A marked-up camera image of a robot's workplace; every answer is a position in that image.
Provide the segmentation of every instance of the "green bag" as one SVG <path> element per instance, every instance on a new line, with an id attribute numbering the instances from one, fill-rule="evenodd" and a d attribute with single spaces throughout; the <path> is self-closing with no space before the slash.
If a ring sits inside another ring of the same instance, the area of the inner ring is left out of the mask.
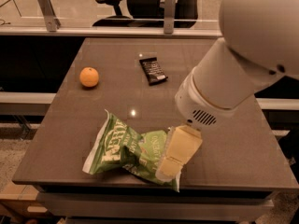
<path id="1" fill-rule="evenodd" d="M 94 175 L 115 168 L 124 168 L 150 182 L 178 191 L 179 176 L 167 183 L 155 173 L 164 151 L 167 133 L 154 131 L 139 134 L 116 116 L 107 112 L 107 120 L 98 133 L 83 172 Z"/>

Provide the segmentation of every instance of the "brown table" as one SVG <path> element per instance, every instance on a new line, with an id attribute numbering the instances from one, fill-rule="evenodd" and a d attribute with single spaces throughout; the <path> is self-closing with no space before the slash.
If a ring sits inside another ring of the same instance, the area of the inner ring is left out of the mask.
<path id="1" fill-rule="evenodd" d="M 35 185 L 55 215 L 225 220 L 262 215 L 273 206 L 276 191 L 298 184 L 253 96 L 218 130 L 203 133 L 204 144 L 183 169 L 180 193 L 122 169 L 82 172 L 105 109 L 139 133 L 183 122 L 174 96 L 214 41 L 87 38 L 13 181 Z M 148 85 L 138 63 L 141 53 L 158 58 L 168 75 L 165 83 Z M 85 66 L 100 74 L 94 89 L 78 82 Z"/>

